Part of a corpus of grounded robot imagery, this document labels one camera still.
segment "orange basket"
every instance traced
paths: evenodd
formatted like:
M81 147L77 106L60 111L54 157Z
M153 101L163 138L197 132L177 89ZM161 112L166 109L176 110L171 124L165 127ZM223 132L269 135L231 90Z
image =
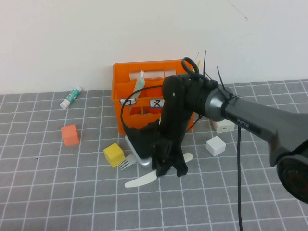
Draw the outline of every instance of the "orange basket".
M165 77L186 73L181 60L150 61L114 64L111 99L115 105L115 112L119 124L119 133L125 134L121 122L121 108L124 100L134 91L139 72L144 71L145 86L162 85ZM148 123L160 118L163 93L161 88L143 90L138 98L132 98L123 110L126 125L142 128ZM193 117L188 126L193 124Z

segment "white plastic knife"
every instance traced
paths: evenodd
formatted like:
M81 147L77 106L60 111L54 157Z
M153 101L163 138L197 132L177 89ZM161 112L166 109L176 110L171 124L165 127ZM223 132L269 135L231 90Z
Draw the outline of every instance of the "white plastic knife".
M183 156L184 156L184 160L185 160L186 163L193 159L193 156L192 156L191 153L185 153ZM139 186L142 186L142 185L149 184L156 179L157 179L156 170L153 170L152 172L145 174L142 177L139 177L137 179L126 182L124 184L124 186L125 186L125 188L139 187Z

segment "plastic fork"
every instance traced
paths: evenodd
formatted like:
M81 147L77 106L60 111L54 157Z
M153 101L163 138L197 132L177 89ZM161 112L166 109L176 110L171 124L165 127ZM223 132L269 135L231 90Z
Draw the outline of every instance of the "plastic fork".
M129 154L125 159L118 165L120 170L123 170L132 164L136 163L137 159L134 154Z

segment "yellow cube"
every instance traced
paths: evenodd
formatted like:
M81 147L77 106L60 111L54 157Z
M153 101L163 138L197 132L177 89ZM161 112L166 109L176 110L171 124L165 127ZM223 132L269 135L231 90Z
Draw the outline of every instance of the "yellow cube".
M112 167L116 167L125 159L123 150L116 143L110 145L108 148L105 148L104 154L106 160Z

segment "orange plastic crate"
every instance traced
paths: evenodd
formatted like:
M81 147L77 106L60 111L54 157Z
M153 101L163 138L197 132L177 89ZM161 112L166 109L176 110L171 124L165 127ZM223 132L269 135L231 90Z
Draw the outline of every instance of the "orange plastic crate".
M154 72L163 71L164 73L175 70L176 74L184 74L185 70L182 68L181 60L167 60L167 61L150 61L150 62L135 62L135 63L116 63L113 69L113 82L111 99L114 102L117 121L119 124L119 133L125 134L121 122L121 101L124 101L131 93L133 93L136 79L131 80L129 74L134 72ZM145 76L145 87L162 85L164 77L147 78ZM136 98L136 103L131 106L125 106L123 110L124 122L129 127L142 128L148 123L154 122L160 118L162 108L153 108L150 106L150 100L163 99L162 88L148 89L141 92L140 96ZM193 124L193 117L189 121L189 125Z

